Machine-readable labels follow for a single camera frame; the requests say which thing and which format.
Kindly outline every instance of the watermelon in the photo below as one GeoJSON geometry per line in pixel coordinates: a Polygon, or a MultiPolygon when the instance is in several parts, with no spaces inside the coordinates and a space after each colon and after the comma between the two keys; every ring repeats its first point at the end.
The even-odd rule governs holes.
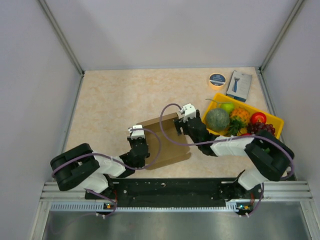
{"type": "Polygon", "coordinates": [[[215,132],[226,129],[230,123],[229,114],[222,108],[211,109],[205,116],[206,126],[215,132]]]}

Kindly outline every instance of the white wall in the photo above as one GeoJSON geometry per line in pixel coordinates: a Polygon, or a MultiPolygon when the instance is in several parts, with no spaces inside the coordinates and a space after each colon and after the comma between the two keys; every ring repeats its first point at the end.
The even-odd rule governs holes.
{"type": "Polygon", "coordinates": [[[297,0],[47,0],[85,70],[260,66],[297,0]]]}
{"type": "Polygon", "coordinates": [[[0,233],[27,239],[80,81],[35,0],[0,8],[0,233]]]}
{"type": "Polygon", "coordinates": [[[265,71],[297,175],[320,210],[320,1],[308,0],[265,71]]]}

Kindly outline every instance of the grapes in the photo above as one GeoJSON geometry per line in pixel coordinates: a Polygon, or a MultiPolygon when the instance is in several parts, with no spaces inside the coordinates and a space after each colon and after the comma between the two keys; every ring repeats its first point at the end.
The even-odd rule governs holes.
{"type": "Polygon", "coordinates": [[[271,133],[273,136],[276,133],[276,129],[274,128],[274,126],[272,124],[264,124],[262,122],[256,122],[254,124],[249,123],[247,126],[247,130],[248,130],[248,133],[250,133],[250,134],[256,134],[260,130],[266,130],[269,133],[271,133]]]}

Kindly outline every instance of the yellow bin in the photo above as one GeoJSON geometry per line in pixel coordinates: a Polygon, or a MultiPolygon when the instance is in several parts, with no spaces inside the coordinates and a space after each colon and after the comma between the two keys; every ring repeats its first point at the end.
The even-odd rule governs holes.
{"type": "MultiPolygon", "coordinates": [[[[235,100],[229,96],[226,96],[226,95],[223,95],[221,93],[217,93],[213,100],[217,101],[217,102],[232,102],[235,106],[235,108],[239,108],[239,107],[242,107],[242,108],[245,108],[246,110],[249,111],[249,113],[252,115],[254,113],[257,113],[257,112],[261,112],[261,113],[264,113],[266,115],[266,124],[272,124],[273,127],[275,128],[275,133],[274,133],[274,136],[279,139],[280,138],[280,134],[281,134],[281,131],[284,127],[284,120],[277,117],[277,116],[274,116],[274,115],[271,115],[270,113],[267,113],[265,111],[261,111],[253,106],[250,106],[248,104],[245,104],[244,102],[242,101],[238,101],[238,100],[235,100]]],[[[218,104],[214,101],[211,101],[209,107],[207,108],[207,110],[205,111],[204,115],[202,116],[202,122],[204,124],[207,124],[206,123],[206,115],[207,113],[211,110],[211,109],[215,109],[217,108],[218,104]]],[[[212,133],[212,134],[218,134],[218,135],[225,135],[227,133],[226,130],[223,130],[223,131],[219,131],[219,132],[215,132],[215,131],[212,131],[210,129],[207,128],[207,130],[212,133]]]]}

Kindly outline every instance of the beige table surface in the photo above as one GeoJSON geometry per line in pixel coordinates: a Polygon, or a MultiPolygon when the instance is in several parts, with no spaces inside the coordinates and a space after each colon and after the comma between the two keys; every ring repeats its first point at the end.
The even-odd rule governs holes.
{"type": "MultiPolygon", "coordinates": [[[[89,143],[98,153],[119,156],[130,150],[128,127],[159,117],[169,103],[192,103],[203,114],[206,98],[225,94],[232,72],[252,75],[247,104],[268,111],[254,67],[170,68],[86,71],[70,129],[67,150],[89,143]],[[223,74],[225,86],[214,91],[207,85],[212,73],[223,74]]],[[[165,114],[178,112],[170,107],[165,114]]],[[[253,166],[248,157],[202,154],[190,147],[190,159],[154,170],[139,170],[130,178],[236,177],[253,166]]]]}

